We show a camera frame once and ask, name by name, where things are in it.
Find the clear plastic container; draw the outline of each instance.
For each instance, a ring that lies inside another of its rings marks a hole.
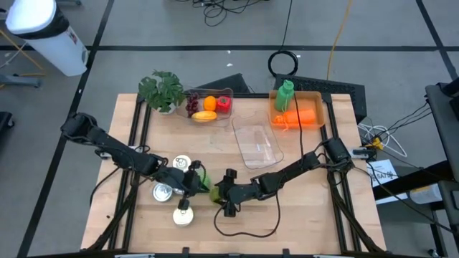
[[[218,127],[225,127],[228,126],[230,123],[230,118],[232,114],[233,108],[233,92],[230,88],[225,88],[223,90],[212,90],[212,89],[190,89],[187,90],[186,93],[193,95],[197,93],[199,95],[198,99],[198,111],[204,111],[204,99],[208,96],[214,96],[215,98],[219,97],[228,97],[231,100],[231,107],[227,113],[216,111],[217,118],[215,120],[197,120],[194,118],[188,117],[188,111],[186,111],[186,105],[188,104],[188,100],[185,99],[183,103],[178,106],[176,109],[177,115],[180,115],[184,118],[188,118],[190,123],[195,125],[205,125],[205,126],[218,126]]]
[[[248,168],[266,168],[284,159],[266,112],[256,111],[246,118],[237,116],[232,119],[232,127]]]

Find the green bottle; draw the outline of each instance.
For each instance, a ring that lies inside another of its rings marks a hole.
[[[294,90],[293,82],[284,80],[282,86],[278,90],[278,96],[275,98],[275,109],[280,112],[285,112],[288,109],[292,100]]]

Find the trash can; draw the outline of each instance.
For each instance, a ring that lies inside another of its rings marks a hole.
[[[8,11],[6,27],[64,75],[86,71],[87,49],[55,0],[16,0]]]

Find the wooden tabletop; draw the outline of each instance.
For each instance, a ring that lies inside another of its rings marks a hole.
[[[338,123],[339,135],[346,147],[360,146],[354,111],[349,95],[332,95],[333,107]],[[113,113],[109,133],[124,143],[128,142],[136,95],[122,94]],[[234,99],[232,117],[249,116],[256,110],[268,110],[268,99]],[[138,126],[140,138],[142,118]],[[235,134],[231,125],[225,128],[195,126],[178,115],[151,114],[146,144],[151,152],[172,160],[184,154],[192,160],[201,160],[206,166],[212,183],[222,180],[226,168],[238,171],[236,183],[249,183],[253,176],[265,172],[276,172],[298,160],[301,156],[299,130],[273,129],[284,159],[265,169],[250,170],[245,167]],[[321,141],[319,130],[303,131],[305,153],[313,150]],[[357,167],[366,170],[365,162],[354,161]],[[102,161],[98,180],[114,169],[112,161]],[[113,217],[120,173],[106,181],[96,192],[90,209],[82,248],[90,246],[103,232]],[[348,174],[354,212],[357,220],[368,235],[385,249],[381,224],[373,197],[370,178],[363,172],[352,170]],[[326,170],[309,171],[288,182],[279,191],[281,207],[280,226],[275,234],[258,239],[250,236],[225,237],[214,228],[213,218],[219,208],[208,195],[191,197],[194,220],[188,227],[178,227],[172,220],[172,213],[179,202],[174,195],[166,203],[157,202],[151,195],[155,183],[147,182],[139,188],[136,212],[131,233],[130,252],[177,253],[189,247],[192,253],[245,253],[280,254],[289,248],[291,254],[339,254],[330,190]],[[248,231],[253,234],[267,234],[277,221],[275,198],[266,201],[248,201],[242,204],[242,211],[236,218],[217,219],[219,228],[226,233]],[[344,219],[348,249],[352,249],[349,225]],[[125,222],[120,223],[117,247],[124,232]]]

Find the clear plastic lid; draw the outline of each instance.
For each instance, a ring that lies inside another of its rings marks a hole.
[[[266,112],[256,111],[245,118],[237,116],[232,120],[232,127],[248,168],[266,168],[284,159]]]

